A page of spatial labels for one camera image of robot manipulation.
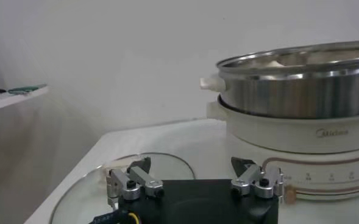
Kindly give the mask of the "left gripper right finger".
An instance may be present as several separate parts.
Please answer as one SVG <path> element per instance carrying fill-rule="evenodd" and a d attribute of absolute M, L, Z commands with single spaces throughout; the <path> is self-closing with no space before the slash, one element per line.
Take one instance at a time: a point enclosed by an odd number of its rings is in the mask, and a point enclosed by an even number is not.
<path fill-rule="evenodd" d="M 231 157 L 236 178 L 230 182 L 233 193 L 240 197 L 254 194 L 258 198 L 270 199 L 285 195 L 284 174 L 276 166 L 262 167 L 253 160 Z"/>

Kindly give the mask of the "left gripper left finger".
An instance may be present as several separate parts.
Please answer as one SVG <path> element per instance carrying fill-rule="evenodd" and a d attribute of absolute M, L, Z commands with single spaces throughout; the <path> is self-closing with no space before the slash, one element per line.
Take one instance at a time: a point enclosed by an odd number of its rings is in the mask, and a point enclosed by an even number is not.
<path fill-rule="evenodd" d="M 107 203 L 113 210 L 119 197 L 125 201 L 135 201 L 141 198 L 142 190 L 150 198 L 164 196 L 163 181 L 149 174 L 151 164 L 151 158 L 145 157 L 131 162 L 126 170 L 122 170 L 122 167 L 107 169 Z"/>

